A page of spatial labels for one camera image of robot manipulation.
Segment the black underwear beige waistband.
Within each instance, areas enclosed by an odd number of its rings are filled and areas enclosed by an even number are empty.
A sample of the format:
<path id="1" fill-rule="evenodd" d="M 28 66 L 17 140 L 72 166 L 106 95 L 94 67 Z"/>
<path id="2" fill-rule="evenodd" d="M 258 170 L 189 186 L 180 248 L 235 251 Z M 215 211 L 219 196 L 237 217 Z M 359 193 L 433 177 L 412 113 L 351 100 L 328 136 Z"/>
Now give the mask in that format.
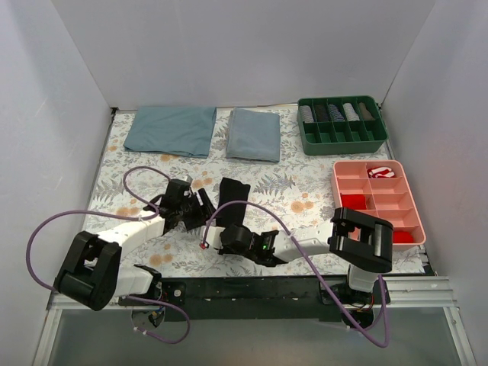
<path id="1" fill-rule="evenodd" d="M 232 201 L 247 201 L 251 185 L 243 184 L 231 178 L 222 178 L 219 187 L 218 207 Z M 245 204 L 233 204 L 223 208 L 216 216 L 216 225 L 227 228 L 231 225 L 241 226 L 246 215 Z"/>

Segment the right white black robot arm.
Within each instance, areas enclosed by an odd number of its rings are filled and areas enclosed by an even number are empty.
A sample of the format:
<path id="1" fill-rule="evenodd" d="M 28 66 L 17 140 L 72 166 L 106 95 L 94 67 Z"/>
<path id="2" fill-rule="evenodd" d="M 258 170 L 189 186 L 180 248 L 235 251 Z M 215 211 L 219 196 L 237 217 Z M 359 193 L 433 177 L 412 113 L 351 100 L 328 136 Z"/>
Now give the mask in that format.
<path id="1" fill-rule="evenodd" d="M 332 253 L 349 263 L 346 297 L 354 303 L 369 298 L 377 277 L 391 272 L 393 225 L 381 218 L 340 207 L 329 221 L 299 229 L 254 233 L 243 225 L 212 227 L 207 242 L 219 254 L 240 255 L 258 265 L 276 267 L 307 255 Z"/>

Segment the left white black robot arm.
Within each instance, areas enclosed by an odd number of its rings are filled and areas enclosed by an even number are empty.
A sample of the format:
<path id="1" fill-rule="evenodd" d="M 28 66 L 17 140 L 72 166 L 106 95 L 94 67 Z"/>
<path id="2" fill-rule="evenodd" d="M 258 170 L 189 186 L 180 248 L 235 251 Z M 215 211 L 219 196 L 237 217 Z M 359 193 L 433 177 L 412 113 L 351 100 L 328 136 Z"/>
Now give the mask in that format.
<path id="1" fill-rule="evenodd" d="M 162 275 L 146 265 L 120 266 L 129 253 L 183 223 L 187 231 L 201 228 L 215 212 L 207 192 L 191 189 L 180 179 L 169 181 L 134 221 L 98 233 L 76 234 L 53 286 L 92 310 L 103 309 L 113 297 L 137 295 L 147 305 L 162 296 Z"/>

